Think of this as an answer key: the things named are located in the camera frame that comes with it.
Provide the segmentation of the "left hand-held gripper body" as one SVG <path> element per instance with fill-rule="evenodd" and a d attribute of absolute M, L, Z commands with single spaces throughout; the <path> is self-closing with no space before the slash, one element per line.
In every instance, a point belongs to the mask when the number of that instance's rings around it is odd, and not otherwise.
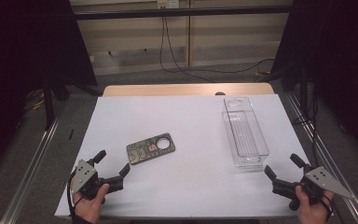
<path fill-rule="evenodd" d="M 109 185 L 107 193 L 112 193 L 123 189 L 125 168 L 118 173 L 118 176 L 102 178 L 98 176 L 95 164 L 101 159 L 80 160 L 74 176 L 73 194 L 80 192 L 87 200 L 92 200 L 97 196 L 100 187 L 104 184 Z"/>

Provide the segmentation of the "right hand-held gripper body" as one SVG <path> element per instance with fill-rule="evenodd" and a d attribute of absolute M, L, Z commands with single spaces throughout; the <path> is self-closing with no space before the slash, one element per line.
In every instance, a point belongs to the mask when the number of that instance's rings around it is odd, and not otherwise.
<path fill-rule="evenodd" d="M 326 190 L 349 199 L 354 198 L 354 195 L 322 166 L 306 172 L 299 182 L 281 180 L 274 172 L 271 172 L 271 182 L 273 193 L 291 200 L 289 208 L 292 211 L 296 211 L 300 206 L 300 201 L 296 196 L 296 186 L 302 187 L 309 197 L 310 204 L 318 203 Z"/>

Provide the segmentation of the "clear plastic container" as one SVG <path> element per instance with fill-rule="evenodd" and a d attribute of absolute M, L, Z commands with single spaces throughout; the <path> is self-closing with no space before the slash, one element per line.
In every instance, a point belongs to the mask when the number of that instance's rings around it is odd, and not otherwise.
<path fill-rule="evenodd" d="M 261 171 L 269 149 L 248 97 L 224 99 L 222 117 L 233 163 L 245 171 Z"/>

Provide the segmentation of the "person's right hand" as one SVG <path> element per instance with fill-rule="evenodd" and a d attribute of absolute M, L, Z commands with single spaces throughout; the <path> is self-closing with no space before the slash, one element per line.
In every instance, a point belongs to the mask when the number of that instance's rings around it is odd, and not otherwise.
<path fill-rule="evenodd" d="M 326 224 L 333 213 L 333 192 L 325 190 L 322 200 L 314 205 L 310 204 L 309 197 L 301 186 L 296 186 L 296 196 L 300 202 L 297 214 L 301 224 Z"/>

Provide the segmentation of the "person's left hand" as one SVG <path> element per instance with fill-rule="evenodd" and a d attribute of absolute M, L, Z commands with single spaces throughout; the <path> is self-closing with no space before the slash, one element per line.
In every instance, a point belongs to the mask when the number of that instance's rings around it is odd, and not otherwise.
<path fill-rule="evenodd" d="M 76 204 L 75 215 L 92 217 L 94 219 L 94 224 L 98 224 L 101 217 L 102 201 L 108 190 L 108 184 L 102 185 L 99 188 L 96 197 L 92 200 L 83 199 L 80 192 L 75 194 L 73 196 L 73 200 Z"/>

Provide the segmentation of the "white table board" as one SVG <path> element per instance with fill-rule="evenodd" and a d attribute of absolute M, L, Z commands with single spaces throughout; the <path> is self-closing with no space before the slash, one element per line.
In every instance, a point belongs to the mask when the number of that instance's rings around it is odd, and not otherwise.
<path fill-rule="evenodd" d="M 129 144 L 169 133 L 175 151 L 131 167 L 124 188 L 107 195 L 103 217 L 246 218 L 291 217 L 288 199 L 272 191 L 263 172 L 233 163 L 221 96 L 101 97 L 78 156 L 99 151 L 100 176 L 128 162 Z"/>

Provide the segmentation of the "black metal stand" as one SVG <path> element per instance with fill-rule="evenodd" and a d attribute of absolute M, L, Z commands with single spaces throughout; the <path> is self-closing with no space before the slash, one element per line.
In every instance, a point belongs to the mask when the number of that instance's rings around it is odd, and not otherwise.
<path fill-rule="evenodd" d="M 45 76 L 43 78 L 43 93 L 46 110 L 46 131 L 52 126 L 53 121 L 55 120 L 52 95 L 55 95 L 59 101 L 68 100 L 70 93 L 65 88 L 65 85 L 68 81 L 69 78 L 61 74 Z"/>
<path fill-rule="evenodd" d="M 314 124 L 318 113 L 318 99 L 317 94 L 312 89 L 309 93 L 309 76 L 305 65 L 301 66 L 301 73 L 299 78 L 299 107 L 300 114 L 292 121 L 293 124 Z"/>

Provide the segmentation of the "wooden table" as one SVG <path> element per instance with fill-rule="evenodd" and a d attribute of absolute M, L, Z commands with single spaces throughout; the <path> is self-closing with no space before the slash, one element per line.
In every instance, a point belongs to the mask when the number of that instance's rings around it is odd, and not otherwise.
<path fill-rule="evenodd" d="M 153 84 L 111 85 L 104 89 L 107 96 L 179 96 L 179 95 L 249 95 L 273 94 L 268 83 L 201 83 L 201 84 Z"/>

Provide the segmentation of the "dark curtain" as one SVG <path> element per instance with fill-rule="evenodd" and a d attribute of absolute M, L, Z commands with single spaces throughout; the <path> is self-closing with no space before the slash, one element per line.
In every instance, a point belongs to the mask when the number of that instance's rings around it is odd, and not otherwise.
<path fill-rule="evenodd" d="M 358 0 L 293 0 L 272 73 L 305 76 L 358 142 Z"/>
<path fill-rule="evenodd" d="M 70 0 L 0 0 L 0 157 L 27 95 L 97 83 Z"/>

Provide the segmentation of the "black horizontal bar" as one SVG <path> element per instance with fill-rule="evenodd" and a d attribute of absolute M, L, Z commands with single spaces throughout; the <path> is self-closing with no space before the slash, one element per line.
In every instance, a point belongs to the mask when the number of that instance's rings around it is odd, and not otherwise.
<path fill-rule="evenodd" d="M 241 14 L 274 14 L 289 13 L 290 6 L 267 7 L 204 7 L 204 8 L 175 8 L 175 9 L 147 9 L 126 11 L 103 11 L 74 13 L 74 20 L 113 20 L 139 19 L 160 17 L 213 16 L 213 15 L 241 15 Z"/>

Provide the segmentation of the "metal floor rail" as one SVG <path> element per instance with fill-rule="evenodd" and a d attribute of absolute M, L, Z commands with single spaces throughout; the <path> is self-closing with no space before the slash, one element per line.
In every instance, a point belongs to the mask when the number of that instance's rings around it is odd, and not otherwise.
<path fill-rule="evenodd" d="M 38 169 L 46 155 L 46 152 L 48 151 L 48 147 L 52 141 L 52 138 L 54 137 L 54 134 L 56 133 L 60 121 L 61 117 L 57 116 L 50 123 L 49 127 L 44 131 L 43 137 L 21 182 L 14 196 L 12 197 L 5 213 L 0 219 L 0 224 L 16 224 L 18 217 L 21 213 L 21 209 L 23 208 L 24 203 L 33 185 Z"/>
<path fill-rule="evenodd" d="M 287 101 L 290 103 L 291 109 L 296 117 L 293 123 L 301 127 L 307 134 L 311 143 L 310 154 L 314 163 L 323 165 L 324 168 L 332 174 L 332 176 L 347 189 L 351 195 L 350 198 L 341 196 L 342 203 L 346 206 L 351 214 L 352 219 L 358 224 L 358 195 L 353 191 L 350 182 L 344 174 L 339 170 L 336 161 L 332 157 L 329 148 L 324 143 L 321 136 L 317 133 L 317 127 L 308 119 L 300 109 L 300 102 L 293 93 L 287 94 Z"/>

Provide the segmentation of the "white wall socket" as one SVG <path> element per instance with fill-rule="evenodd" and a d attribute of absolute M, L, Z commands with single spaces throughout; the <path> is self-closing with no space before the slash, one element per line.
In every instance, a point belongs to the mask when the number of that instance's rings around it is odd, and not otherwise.
<path fill-rule="evenodd" d="M 179 8 L 179 0 L 157 0 L 159 9 Z"/>

